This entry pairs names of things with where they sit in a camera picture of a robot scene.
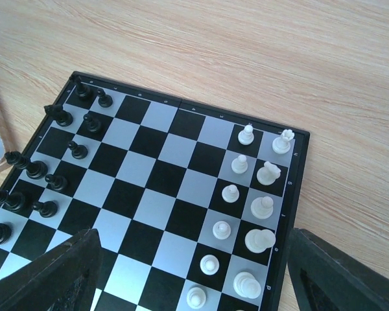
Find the black queen piece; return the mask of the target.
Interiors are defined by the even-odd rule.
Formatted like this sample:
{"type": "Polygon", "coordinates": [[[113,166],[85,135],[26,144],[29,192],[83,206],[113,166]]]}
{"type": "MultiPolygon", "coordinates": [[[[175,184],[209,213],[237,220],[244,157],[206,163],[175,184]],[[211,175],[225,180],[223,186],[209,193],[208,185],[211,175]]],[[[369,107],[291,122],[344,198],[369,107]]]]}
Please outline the black queen piece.
{"type": "Polygon", "coordinates": [[[26,170],[26,174],[31,179],[44,178],[48,173],[48,166],[43,161],[31,161],[29,157],[22,155],[18,151],[5,153],[6,162],[18,169],[26,170]]]}

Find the black rook piece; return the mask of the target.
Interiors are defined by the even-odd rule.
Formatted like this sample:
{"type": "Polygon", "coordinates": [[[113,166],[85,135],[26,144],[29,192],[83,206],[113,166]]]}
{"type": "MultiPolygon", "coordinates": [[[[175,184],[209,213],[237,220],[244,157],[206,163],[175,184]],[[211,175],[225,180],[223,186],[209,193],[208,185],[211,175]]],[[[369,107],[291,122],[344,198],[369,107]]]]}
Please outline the black rook piece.
{"type": "Polygon", "coordinates": [[[79,76],[73,77],[73,82],[75,83],[75,94],[80,100],[87,100],[92,96],[92,90],[88,85],[82,83],[82,80],[79,76]]]}

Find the black and silver chessboard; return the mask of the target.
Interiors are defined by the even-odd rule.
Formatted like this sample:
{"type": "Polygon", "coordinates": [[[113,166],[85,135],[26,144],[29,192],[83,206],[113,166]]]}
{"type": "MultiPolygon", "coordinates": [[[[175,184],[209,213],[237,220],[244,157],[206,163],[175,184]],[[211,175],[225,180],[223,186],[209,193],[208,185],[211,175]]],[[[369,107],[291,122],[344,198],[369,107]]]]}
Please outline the black and silver chessboard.
{"type": "Polygon", "coordinates": [[[96,229],[102,246],[102,267],[94,310],[188,310],[188,291],[201,287],[204,310],[276,310],[286,265],[286,238],[294,224],[309,144],[309,132],[294,130],[290,150],[277,154],[272,142],[284,125],[232,113],[74,72],[56,99],[70,112],[66,127],[46,115],[24,153],[43,161],[50,174],[64,176],[68,186],[56,192],[44,179],[31,179],[13,169],[3,190],[22,192],[27,203],[53,201],[58,212],[43,218],[31,208],[12,212],[0,204],[0,223],[13,234],[0,245],[0,280],[83,229],[96,229]],[[73,77],[92,90],[80,100],[73,77]],[[113,99],[98,104],[97,88],[113,99]],[[87,113],[102,123],[99,133],[86,129],[87,113]],[[246,125],[253,126],[250,145],[238,141],[246,125]],[[88,149],[75,159],[68,142],[88,149]],[[231,162],[247,157],[248,170],[236,174],[231,162]],[[265,161],[281,175],[271,185],[257,180],[265,161]],[[222,199],[222,189],[234,184],[239,199],[222,199]],[[258,197],[274,201],[267,219],[250,209],[258,197]],[[223,220],[231,235],[215,238],[213,225],[223,220]],[[244,238],[252,229],[269,229],[272,248],[252,253],[244,238]],[[219,269],[200,269],[205,255],[218,258],[219,269]],[[261,285],[256,299],[243,298],[233,288],[235,276],[246,271],[261,285]]]}

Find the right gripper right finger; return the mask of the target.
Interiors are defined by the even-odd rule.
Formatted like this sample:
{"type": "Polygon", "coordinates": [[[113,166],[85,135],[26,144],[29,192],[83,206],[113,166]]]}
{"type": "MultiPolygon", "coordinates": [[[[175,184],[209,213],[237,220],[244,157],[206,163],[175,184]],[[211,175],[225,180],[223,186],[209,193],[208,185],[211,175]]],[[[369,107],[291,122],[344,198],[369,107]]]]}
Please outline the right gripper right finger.
{"type": "Polygon", "coordinates": [[[389,279],[312,232],[294,228],[288,251],[300,310],[389,310],[389,279]]]}

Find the black pawn piece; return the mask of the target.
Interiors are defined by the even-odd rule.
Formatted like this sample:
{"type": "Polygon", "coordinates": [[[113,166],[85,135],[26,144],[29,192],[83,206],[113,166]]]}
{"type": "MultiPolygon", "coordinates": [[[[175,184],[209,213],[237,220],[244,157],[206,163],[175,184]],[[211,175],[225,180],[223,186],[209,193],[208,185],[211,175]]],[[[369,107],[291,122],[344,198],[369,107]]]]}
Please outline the black pawn piece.
{"type": "Polygon", "coordinates": [[[71,151],[71,155],[75,159],[84,159],[88,154],[88,149],[83,144],[77,144],[74,141],[69,141],[67,146],[71,151]]]}
{"type": "Polygon", "coordinates": [[[86,125],[86,129],[90,133],[99,133],[102,129],[101,121],[93,116],[90,113],[87,113],[83,116],[84,124],[86,125]]]}
{"type": "Polygon", "coordinates": [[[32,209],[38,211],[43,218],[53,217],[58,212],[58,206],[53,201],[39,202],[35,201],[32,204],[32,209]]]}
{"type": "Polygon", "coordinates": [[[113,104],[113,99],[110,95],[106,94],[102,88],[97,88],[98,104],[102,108],[109,108],[113,104]]]}
{"type": "Polygon", "coordinates": [[[48,183],[48,186],[56,192],[62,192],[68,186],[68,180],[60,175],[47,174],[45,176],[45,181],[48,183]]]}

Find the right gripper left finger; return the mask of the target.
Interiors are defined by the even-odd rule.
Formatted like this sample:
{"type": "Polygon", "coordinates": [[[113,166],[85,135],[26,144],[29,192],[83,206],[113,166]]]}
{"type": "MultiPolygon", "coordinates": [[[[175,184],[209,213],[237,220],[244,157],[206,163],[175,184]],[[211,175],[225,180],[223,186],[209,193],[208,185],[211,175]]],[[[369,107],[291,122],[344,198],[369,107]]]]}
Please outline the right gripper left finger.
{"type": "Polygon", "coordinates": [[[84,229],[0,280],[0,310],[90,310],[102,264],[96,229],[84,229]]]}

